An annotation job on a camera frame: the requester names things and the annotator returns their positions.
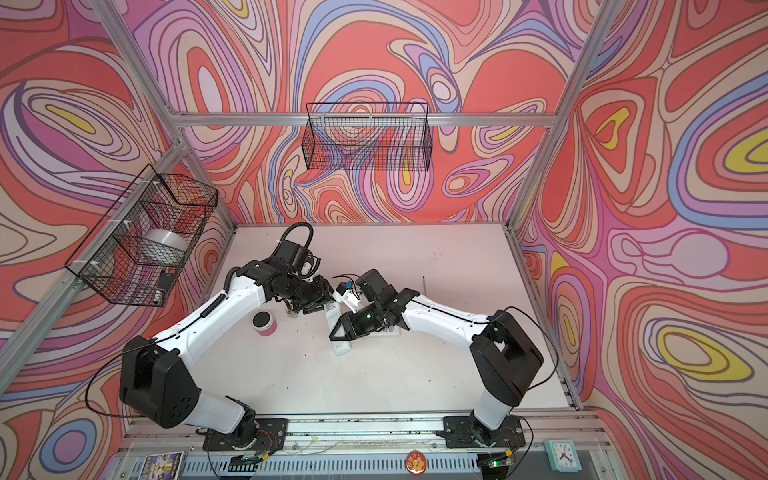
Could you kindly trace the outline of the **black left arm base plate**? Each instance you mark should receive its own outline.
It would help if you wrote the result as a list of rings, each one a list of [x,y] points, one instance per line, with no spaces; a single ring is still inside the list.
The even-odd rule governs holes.
[[[232,433],[207,432],[203,450],[274,453],[284,447],[288,424],[287,418],[280,417],[245,418]]]

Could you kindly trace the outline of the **white remote control with batteries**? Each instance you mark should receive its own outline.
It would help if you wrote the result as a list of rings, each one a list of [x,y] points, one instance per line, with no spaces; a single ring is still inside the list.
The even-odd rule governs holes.
[[[361,337],[367,336],[399,336],[401,329],[396,325],[387,324],[365,324],[357,328],[357,333]]]

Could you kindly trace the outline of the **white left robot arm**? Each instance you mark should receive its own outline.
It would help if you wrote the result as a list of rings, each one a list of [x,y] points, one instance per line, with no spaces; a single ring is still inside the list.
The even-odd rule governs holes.
[[[331,299],[308,244],[282,239],[272,254],[227,272],[222,290],[152,339],[136,336],[123,349],[119,398],[164,429],[188,425],[230,437],[238,447],[258,434],[254,410],[200,388],[192,370],[205,352],[270,301],[311,313]]]

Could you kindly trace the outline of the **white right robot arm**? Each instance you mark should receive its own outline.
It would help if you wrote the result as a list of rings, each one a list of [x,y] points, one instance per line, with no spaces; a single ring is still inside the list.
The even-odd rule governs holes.
[[[340,283],[331,298],[348,308],[331,327],[332,342],[352,342],[395,326],[467,350],[484,387],[471,417],[488,431],[499,429],[519,406],[544,364],[540,350],[509,312],[460,311],[410,288],[396,290],[376,269]]]

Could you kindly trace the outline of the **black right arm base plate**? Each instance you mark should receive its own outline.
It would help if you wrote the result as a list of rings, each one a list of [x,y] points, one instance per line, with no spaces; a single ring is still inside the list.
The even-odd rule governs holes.
[[[472,414],[445,416],[443,428],[436,435],[445,440],[449,449],[459,448],[511,448],[526,446],[521,418],[507,415],[501,425],[490,429]]]

